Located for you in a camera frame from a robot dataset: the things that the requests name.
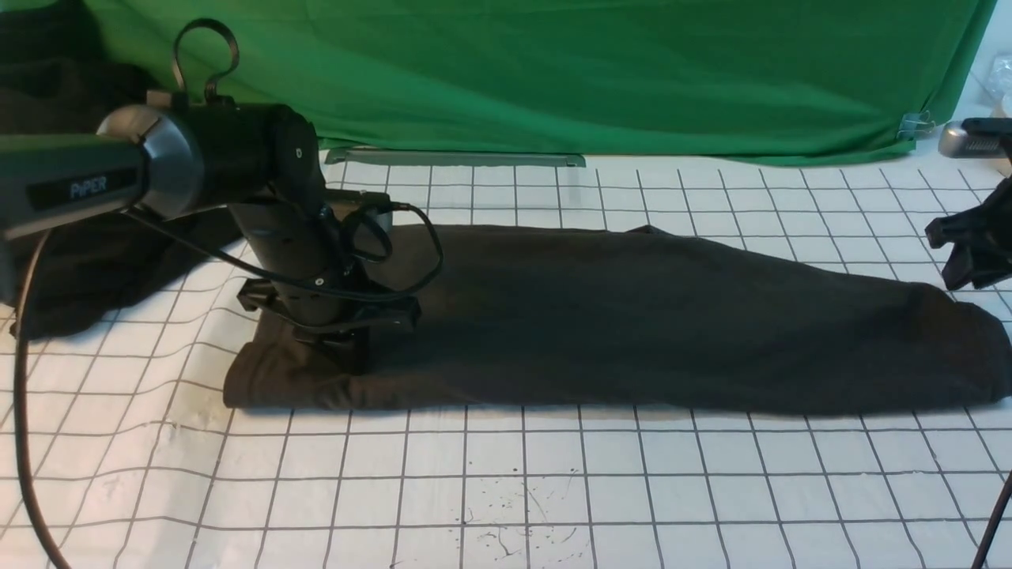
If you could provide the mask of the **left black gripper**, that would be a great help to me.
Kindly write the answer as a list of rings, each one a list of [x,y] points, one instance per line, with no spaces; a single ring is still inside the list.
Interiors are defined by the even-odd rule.
[[[264,278],[246,280],[237,299],[247,312],[260,310],[292,326],[294,339],[300,342],[348,349],[368,345],[370,331],[375,327],[414,328],[421,317],[415,296],[395,301],[352,301]]]

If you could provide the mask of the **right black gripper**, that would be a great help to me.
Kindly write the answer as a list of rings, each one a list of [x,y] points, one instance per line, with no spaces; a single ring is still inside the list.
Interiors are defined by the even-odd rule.
[[[936,217],[925,229],[932,249],[952,245],[941,270],[948,291],[982,289],[1011,277],[1011,180],[1006,177],[982,204],[948,217]]]

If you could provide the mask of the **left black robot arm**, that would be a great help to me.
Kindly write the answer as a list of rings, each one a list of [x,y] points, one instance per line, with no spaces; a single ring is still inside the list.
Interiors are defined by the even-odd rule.
[[[258,259],[240,289],[245,311],[288,322],[310,345],[359,345],[368,329],[415,326],[412,291],[373,281],[355,231],[380,225],[363,204],[343,222],[325,199],[314,126],[285,105],[126,105],[96,134],[2,139],[2,240],[111,212],[199,249],[168,224],[225,208]]]

